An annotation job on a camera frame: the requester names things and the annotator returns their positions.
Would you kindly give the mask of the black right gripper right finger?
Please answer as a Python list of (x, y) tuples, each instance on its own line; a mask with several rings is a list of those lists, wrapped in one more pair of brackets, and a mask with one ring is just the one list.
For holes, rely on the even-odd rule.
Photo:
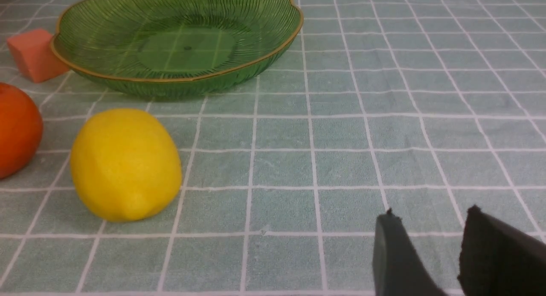
[(543, 296), (545, 244), (474, 205), (467, 211), (458, 281), (467, 296)]

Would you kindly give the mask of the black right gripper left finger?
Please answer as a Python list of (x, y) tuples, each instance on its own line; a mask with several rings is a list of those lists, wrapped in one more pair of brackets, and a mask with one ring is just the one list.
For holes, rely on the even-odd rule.
[(446, 295), (427, 272), (401, 218), (391, 208), (376, 219), (372, 270), (377, 296)]

